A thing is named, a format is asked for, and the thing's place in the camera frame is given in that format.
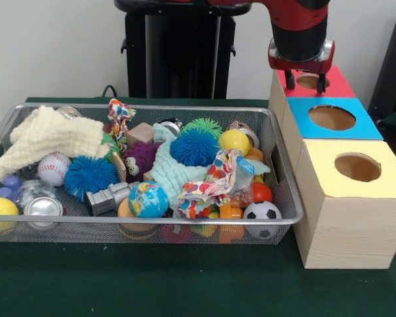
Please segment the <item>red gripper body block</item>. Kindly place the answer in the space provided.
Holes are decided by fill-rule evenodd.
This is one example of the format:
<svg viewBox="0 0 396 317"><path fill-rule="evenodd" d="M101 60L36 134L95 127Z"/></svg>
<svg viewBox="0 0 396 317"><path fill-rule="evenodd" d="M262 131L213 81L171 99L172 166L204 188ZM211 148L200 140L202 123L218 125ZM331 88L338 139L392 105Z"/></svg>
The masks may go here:
<svg viewBox="0 0 396 317"><path fill-rule="evenodd" d="M301 70L310 73L327 73L333 64L335 42L325 40L319 53L312 59L305 61L289 61L279 55L279 51L272 38L269 42L269 65L274 70Z"/></svg>

